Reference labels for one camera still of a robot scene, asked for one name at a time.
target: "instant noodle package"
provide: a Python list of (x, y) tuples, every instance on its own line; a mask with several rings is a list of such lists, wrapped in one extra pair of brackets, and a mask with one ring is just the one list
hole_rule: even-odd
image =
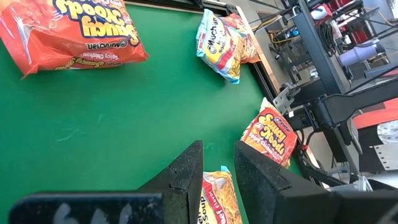
[(242, 224), (232, 175), (226, 167), (204, 172), (198, 224)]
[(0, 13), (0, 37), (24, 75), (148, 57), (123, 0), (8, 0)]
[(278, 164), (287, 166), (297, 135), (286, 119), (264, 98), (260, 113), (243, 132), (241, 140)]
[(205, 9), (196, 39), (197, 56), (233, 84), (239, 83), (241, 63), (259, 61), (252, 39), (238, 15), (220, 19)]

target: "soupy noodles package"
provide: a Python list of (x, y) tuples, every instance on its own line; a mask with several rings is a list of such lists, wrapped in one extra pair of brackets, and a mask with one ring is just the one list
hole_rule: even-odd
[(24, 75), (148, 57), (123, 0), (0, 1), (0, 37)]

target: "green mat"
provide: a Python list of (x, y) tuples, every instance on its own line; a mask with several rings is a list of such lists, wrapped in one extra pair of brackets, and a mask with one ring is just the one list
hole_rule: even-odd
[(200, 14), (127, 8), (147, 62), (21, 80), (0, 44), (1, 223), (34, 192), (136, 189), (197, 139), (206, 171), (234, 172), (234, 142), (262, 100), (248, 66), (231, 85), (195, 56)]

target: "orange noodle package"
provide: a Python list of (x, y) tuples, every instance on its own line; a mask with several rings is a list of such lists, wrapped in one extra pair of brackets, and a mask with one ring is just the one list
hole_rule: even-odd
[(241, 140), (285, 167), (295, 149), (297, 135), (286, 119), (264, 98), (260, 113), (243, 132)]
[(148, 55), (123, 0), (1, 0), (0, 37), (26, 76), (109, 68)]

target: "metal bracket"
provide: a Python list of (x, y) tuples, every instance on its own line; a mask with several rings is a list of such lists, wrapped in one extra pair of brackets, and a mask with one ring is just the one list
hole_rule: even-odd
[(272, 102), (281, 114), (285, 114), (294, 102), (294, 96), (300, 92), (300, 88), (296, 84), (290, 83), (283, 84), (282, 88), (284, 89)]

